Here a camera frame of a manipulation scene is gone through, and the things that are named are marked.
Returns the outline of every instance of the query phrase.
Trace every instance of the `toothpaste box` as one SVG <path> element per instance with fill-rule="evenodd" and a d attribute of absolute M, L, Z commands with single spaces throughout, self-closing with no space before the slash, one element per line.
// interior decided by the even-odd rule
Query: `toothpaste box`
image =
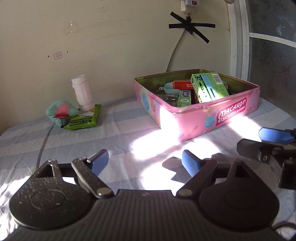
<path fill-rule="evenodd" d="M 177 107 L 191 105 L 191 90 L 180 90 Z"/>
<path fill-rule="evenodd" d="M 199 103 L 209 102 L 229 96 L 217 73 L 193 74 L 191 83 Z"/>

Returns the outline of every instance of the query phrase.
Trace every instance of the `blue and white striped cloth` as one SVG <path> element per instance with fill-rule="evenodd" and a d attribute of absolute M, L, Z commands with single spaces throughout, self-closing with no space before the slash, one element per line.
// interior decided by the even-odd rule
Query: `blue and white striped cloth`
<path fill-rule="evenodd" d="M 167 138 L 141 104 L 130 97 L 103 105 L 96 127 L 71 131 L 54 126 L 49 133 L 51 126 L 49 119 L 42 118 L 11 127 L 0 136 L 0 240 L 16 228 L 8 201 L 33 173 L 39 153 L 42 153 L 40 165 L 48 159 L 70 163 L 104 148 L 110 158 L 99 177 L 115 192 L 118 189 L 170 189 L 175 193 L 190 178 L 178 159 L 183 150 L 188 149 L 201 159 L 221 153 L 215 158 L 232 161 L 239 158 L 236 144 L 240 139 L 260 141 L 258 131 L 262 126 L 293 129 L 296 121 L 260 99 L 256 112 L 177 143 Z M 295 219 L 294 192 L 278 189 L 276 176 L 267 165 L 244 161 L 279 197 L 281 209 L 277 221 Z"/>

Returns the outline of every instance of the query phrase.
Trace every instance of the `white plastic bottle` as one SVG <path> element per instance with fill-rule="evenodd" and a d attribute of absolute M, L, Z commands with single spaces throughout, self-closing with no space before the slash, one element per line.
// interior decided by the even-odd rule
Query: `white plastic bottle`
<path fill-rule="evenodd" d="M 75 91 L 76 99 L 79 104 L 80 111 L 90 111 L 95 107 L 92 100 L 91 89 L 86 81 L 85 75 L 79 75 L 72 79 L 72 86 Z"/>

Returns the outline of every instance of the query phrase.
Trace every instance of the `metal screw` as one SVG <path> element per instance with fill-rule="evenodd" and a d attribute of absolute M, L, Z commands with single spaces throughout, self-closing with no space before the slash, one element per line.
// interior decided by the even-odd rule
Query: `metal screw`
<path fill-rule="evenodd" d="M 105 187 L 105 188 L 98 188 L 96 192 L 99 196 L 106 196 L 106 195 L 109 195 L 112 192 L 112 190 L 110 188 Z"/>
<path fill-rule="evenodd" d="M 193 194 L 193 191 L 191 191 L 190 189 L 181 189 L 178 191 L 178 194 L 183 197 L 188 197 Z"/>
<path fill-rule="evenodd" d="M 263 156 L 262 160 L 263 161 L 267 161 L 268 160 L 268 157 L 267 156 Z"/>

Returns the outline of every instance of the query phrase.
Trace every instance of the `blue plush keychain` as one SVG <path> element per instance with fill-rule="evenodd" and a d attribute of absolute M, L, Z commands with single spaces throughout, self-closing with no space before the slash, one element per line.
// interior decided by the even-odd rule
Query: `blue plush keychain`
<path fill-rule="evenodd" d="M 46 115 L 59 127 L 63 128 L 71 121 L 73 116 L 78 115 L 78 109 L 69 101 L 58 100 L 48 107 Z"/>

